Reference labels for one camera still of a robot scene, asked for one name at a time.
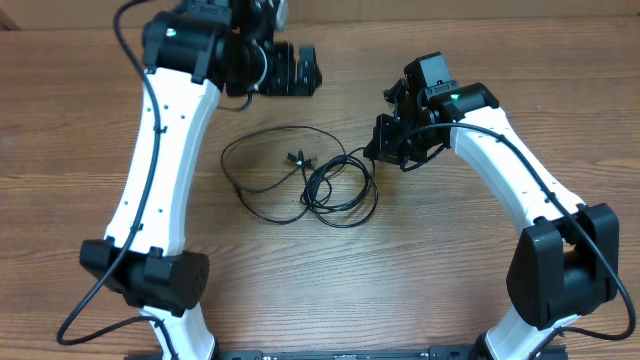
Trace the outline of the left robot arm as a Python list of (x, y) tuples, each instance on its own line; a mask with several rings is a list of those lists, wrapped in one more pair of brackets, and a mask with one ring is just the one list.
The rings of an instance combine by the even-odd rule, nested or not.
[(222, 95), (309, 97), (322, 82), (311, 47), (274, 35), (284, 1), (183, 1), (143, 30), (135, 66), (143, 108), (129, 173), (104, 237), (82, 244), (97, 286), (149, 322), (165, 359), (217, 350), (200, 306), (208, 258), (185, 249), (186, 205), (200, 145)]

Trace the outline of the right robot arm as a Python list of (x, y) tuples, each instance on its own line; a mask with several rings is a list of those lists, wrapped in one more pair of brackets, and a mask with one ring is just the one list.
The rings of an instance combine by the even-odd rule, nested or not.
[(451, 149), (501, 203), (518, 235), (506, 277), (511, 306), (472, 345), (433, 346), (433, 359), (564, 359), (549, 348), (577, 319), (613, 300), (619, 221), (546, 170), (482, 83), (460, 86), (439, 52), (416, 58), (384, 93), (365, 157), (412, 171)]

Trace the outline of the cardboard back panel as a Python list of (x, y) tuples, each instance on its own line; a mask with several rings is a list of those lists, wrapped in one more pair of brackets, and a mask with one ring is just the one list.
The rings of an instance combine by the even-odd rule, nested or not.
[[(1, 0), (3, 30), (109, 28), (124, 0)], [(631, 16), (639, 0), (289, 0), (288, 24)]]

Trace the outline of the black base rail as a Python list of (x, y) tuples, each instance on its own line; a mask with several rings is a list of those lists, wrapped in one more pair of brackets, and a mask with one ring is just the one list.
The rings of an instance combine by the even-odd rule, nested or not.
[(258, 350), (219, 351), (214, 358), (223, 360), (468, 360), (472, 345), (434, 345), (423, 350), (387, 351), (304, 351), (263, 353)]

